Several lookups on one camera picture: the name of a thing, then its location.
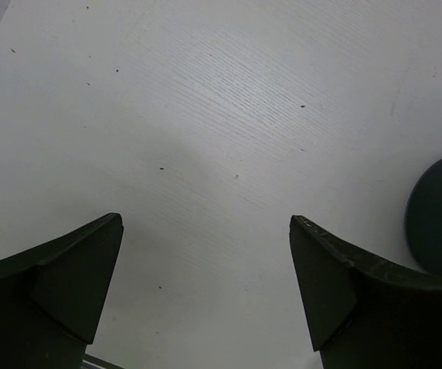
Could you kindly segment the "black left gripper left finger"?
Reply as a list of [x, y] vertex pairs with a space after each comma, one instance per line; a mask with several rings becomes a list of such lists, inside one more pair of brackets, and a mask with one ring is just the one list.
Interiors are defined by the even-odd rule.
[[79, 368], [93, 344], [121, 247], [108, 213], [0, 260], [0, 368]]

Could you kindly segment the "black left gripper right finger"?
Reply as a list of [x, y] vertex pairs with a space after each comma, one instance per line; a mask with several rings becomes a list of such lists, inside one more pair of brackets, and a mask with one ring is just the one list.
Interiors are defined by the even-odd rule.
[[289, 241], [325, 368], [442, 368], [442, 277], [346, 242], [304, 216]]

